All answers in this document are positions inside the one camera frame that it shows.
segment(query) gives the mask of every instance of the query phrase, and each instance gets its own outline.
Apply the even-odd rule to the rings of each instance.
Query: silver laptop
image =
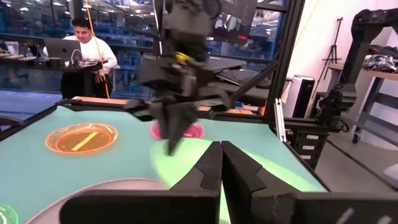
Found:
[[[72,57],[73,51],[79,50],[80,52],[75,52],[73,56],[80,56],[80,58],[75,58],[75,60],[82,60],[80,42],[77,40],[44,38],[44,44],[49,57],[62,58],[65,62],[68,62]]]

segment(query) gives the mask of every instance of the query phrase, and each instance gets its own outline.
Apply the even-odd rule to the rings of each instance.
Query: wheel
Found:
[[[359,142],[359,140],[361,140],[361,135],[355,133],[353,137],[353,143],[356,144]]]

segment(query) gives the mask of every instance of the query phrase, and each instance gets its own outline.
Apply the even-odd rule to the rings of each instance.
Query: gray floor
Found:
[[[60,99],[60,95],[0,91],[0,116],[26,119]],[[398,152],[364,142],[353,144],[351,138],[350,134],[340,133],[332,134],[329,140],[375,173],[380,174],[387,166],[398,163]],[[315,172],[334,192],[392,192],[387,185],[327,143]]]

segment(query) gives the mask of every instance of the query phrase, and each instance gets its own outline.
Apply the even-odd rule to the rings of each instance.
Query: tripod stand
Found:
[[[323,66],[321,75],[320,75],[319,78],[318,78],[317,85],[315,86],[315,90],[314,90],[314,92],[312,93],[312,98],[315,96],[315,94],[316,94],[316,92],[317,92],[317,88],[318,88],[318,85],[319,85],[319,83],[320,83],[320,81],[321,81],[321,77],[323,76],[323,80],[326,79],[326,75],[327,75],[328,70],[329,70],[329,64],[330,64],[330,62],[337,63],[338,60],[341,60],[341,58],[337,58],[337,45],[336,45],[336,43],[337,43],[338,33],[339,33],[339,31],[340,31],[340,25],[341,25],[341,22],[342,22],[342,21],[343,21],[343,18],[342,18],[342,17],[339,18],[339,19],[337,19],[338,26],[337,26],[337,32],[336,32],[335,42],[333,43],[332,46],[330,46],[330,50],[329,50],[328,57],[322,59],[323,61],[325,61],[325,64],[324,64],[324,66]]]

